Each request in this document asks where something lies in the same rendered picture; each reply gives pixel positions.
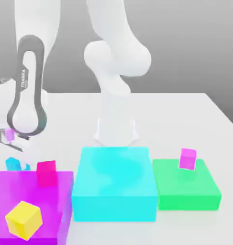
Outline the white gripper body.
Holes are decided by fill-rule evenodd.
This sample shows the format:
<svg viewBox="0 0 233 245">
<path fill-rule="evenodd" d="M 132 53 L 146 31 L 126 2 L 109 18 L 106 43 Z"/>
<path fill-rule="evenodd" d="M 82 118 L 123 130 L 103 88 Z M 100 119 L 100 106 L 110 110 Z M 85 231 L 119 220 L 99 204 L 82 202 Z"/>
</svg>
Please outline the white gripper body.
<svg viewBox="0 0 233 245">
<path fill-rule="evenodd" d="M 5 161 L 7 158 L 13 157 L 20 162 L 27 164 L 34 163 L 34 156 L 32 151 L 32 140 L 17 137 L 11 143 L 4 143 L 4 140 L 0 141 L 0 161 Z"/>
</svg>

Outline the small blue cube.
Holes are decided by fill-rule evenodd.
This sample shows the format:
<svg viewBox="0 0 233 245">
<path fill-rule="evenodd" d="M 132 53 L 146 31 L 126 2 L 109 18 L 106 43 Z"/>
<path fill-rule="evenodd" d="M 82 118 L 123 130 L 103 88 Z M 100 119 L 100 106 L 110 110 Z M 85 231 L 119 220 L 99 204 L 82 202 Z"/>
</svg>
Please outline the small blue cube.
<svg viewBox="0 0 233 245">
<path fill-rule="evenodd" d="M 6 168 L 8 171 L 30 171 L 30 165 L 26 164 L 25 168 L 22 169 L 21 163 L 18 159 L 9 157 L 5 160 Z"/>
</svg>

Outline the small crimson cube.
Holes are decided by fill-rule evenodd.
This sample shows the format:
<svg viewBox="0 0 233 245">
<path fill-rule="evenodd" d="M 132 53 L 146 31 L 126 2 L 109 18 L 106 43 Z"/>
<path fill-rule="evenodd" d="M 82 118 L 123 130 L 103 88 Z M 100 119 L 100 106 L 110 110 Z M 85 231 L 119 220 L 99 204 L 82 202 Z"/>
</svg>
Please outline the small crimson cube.
<svg viewBox="0 0 233 245">
<path fill-rule="evenodd" d="M 57 185 L 57 172 L 55 160 L 38 162 L 36 168 L 38 187 L 50 187 Z"/>
</svg>

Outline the small yellow cube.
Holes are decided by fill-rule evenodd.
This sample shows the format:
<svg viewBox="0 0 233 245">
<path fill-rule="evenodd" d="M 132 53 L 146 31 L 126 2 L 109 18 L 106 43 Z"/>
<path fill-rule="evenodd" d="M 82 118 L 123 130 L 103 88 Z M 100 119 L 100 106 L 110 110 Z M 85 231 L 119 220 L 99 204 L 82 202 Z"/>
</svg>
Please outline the small yellow cube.
<svg viewBox="0 0 233 245">
<path fill-rule="evenodd" d="M 41 210 L 38 206 L 21 201 L 6 216 L 9 232 L 28 241 L 42 226 Z"/>
</svg>

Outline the small violet cube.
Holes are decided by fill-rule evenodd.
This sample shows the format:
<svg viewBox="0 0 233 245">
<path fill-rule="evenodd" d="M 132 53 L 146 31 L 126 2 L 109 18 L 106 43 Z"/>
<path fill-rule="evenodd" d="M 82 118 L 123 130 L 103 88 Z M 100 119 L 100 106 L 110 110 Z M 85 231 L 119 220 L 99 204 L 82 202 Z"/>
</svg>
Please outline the small violet cube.
<svg viewBox="0 0 233 245">
<path fill-rule="evenodd" d="M 179 168 L 186 170 L 195 170 L 197 151 L 193 149 L 182 148 L 179 161 Z"/>
</svg>

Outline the large magenta box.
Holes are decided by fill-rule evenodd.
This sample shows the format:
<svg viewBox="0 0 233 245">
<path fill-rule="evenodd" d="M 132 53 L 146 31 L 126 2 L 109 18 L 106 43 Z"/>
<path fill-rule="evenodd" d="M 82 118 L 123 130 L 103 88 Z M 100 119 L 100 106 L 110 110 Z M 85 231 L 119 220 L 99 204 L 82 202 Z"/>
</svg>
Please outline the large magenta box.
<svg viewBox="0 0 233 245">
<path fill-rule="evenodd" d="M 57 185 L 38 187 L 34 171 L 0 171 L 0 245 L 66 245 L 72 215 L 71 171 L 57 172 Z M 21 201 L 38 206 L 43 225 L 25 241 L 9 232 L 5 216 Z"/>
</svg>

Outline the large cyan box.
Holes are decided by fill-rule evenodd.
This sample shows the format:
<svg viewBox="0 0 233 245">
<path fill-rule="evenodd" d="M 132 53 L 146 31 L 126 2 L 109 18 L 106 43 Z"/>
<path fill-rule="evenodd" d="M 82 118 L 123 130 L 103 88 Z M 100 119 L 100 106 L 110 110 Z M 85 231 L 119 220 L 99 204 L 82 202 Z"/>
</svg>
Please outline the large cyan box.
<svg viewBox="0 0 233 245">
<path fill-rule="evenodd" d="M 72 191 L 76 222 L 155 222 L 158 192 L 147 147 L 84 147 Z"/>
</svg>

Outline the large green box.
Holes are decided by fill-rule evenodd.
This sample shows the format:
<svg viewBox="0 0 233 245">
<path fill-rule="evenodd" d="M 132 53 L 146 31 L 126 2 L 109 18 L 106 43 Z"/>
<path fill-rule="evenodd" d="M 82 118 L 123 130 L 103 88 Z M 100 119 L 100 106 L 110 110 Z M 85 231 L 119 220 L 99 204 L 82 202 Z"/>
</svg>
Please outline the large green box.
<svg viewBox="0 0 233 245">
<path fill-rule="evenodd" d="M 216 211 L 222 194 L 204 160 L 195 170 L 178 167 L 178 159 L 153 159 L 160 211 Z"/>
</svg>

